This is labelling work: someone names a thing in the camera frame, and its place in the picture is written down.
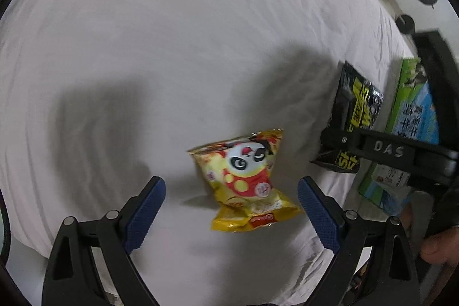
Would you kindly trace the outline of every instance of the white cloth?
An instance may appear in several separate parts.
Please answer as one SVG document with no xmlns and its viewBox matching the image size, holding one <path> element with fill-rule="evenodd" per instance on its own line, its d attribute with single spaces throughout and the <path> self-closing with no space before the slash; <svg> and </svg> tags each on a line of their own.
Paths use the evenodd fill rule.
<svg viewBox="0 0 459 306">
<path fill-rule="evenodd" d="M 98 219 L 151 175 L 167 197 L 133 260 L 164 306 L 304 301 L 324 273 L 306 215 L 210 230 L 192 147 L 283 127 L 273 183 L 353 176 L 309 163 L 339 62 L 384 88 L 408 54 L 377 0 L 13 0 L 0 22 L 0 186 L 12 232 L 48 256 L 62 220 Z"/>
</svg>

